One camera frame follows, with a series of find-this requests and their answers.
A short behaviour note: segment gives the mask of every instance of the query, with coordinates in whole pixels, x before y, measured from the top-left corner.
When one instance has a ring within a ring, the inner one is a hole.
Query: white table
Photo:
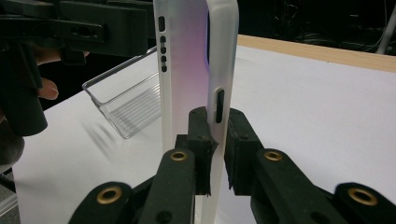
[[[247,115],[265,147],[288,153],[314,184],[333,192],[338,183],[359,182],[396,203],[395,86],[391,72],[238,47],[232,107]],[[123,140],[85,92],[46,116],[48,129],[25,138],[13,167],[22,223],[67,223],[96,186],[133,187],[158,168],[159,120]],[[249,198],[227,187],[224,174],[216,223],[254,223]]]

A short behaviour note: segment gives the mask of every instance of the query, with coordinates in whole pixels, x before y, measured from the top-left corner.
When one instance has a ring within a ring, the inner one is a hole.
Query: clear plastic container
[[[134,57],[82,85],[122,138],[132,137],[161,116],[158,73],[131,66],[155,51],[150,49],[148,54]]]

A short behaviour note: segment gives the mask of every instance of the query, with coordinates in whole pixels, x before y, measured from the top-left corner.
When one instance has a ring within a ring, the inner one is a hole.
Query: white tabletop
[[[152,56],[131,69],[156,69]],[[288,153],[314,184],[333,192],[338,183],[358,182],[396,203],[395,86],[394,73],[238,47],[232,107],[247,115],[265,147]],[[49,127],[25,138],[13,167],[22,223],[67,223],[96,186],[133,187],[155,175],[159,119],[123,140],[85,92],[46,117]],[[249,198],[233,196],[226,174],[222,183],[216,223],[254,223]]]

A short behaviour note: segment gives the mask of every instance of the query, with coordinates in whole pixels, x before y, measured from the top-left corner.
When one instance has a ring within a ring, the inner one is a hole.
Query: dark background
[[[331,48],[375,52],[396,0],[238,0],[239,34]],[[155,40],[148,40],[153,47]],[[396,55],[393,39],[387,54]],[[129,58],[90,54],[86,65],[40,65],[55,81],[59,97],[41,99],[44,109],[82,91],[81,85]]]

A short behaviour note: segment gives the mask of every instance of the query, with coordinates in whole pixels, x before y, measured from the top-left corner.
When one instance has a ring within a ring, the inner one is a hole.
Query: white phone case
[[[236,0],[154,0],[154,16],[163,150],[174,148],[177,134],[187,133],[189,112],[205,105],[207,122],[219,146],[212,161],[212,196],[197,197],[195,223],[214,223],[233,86],[237,3]],[[224,92],[223,108],[218,112],[220,91]]]

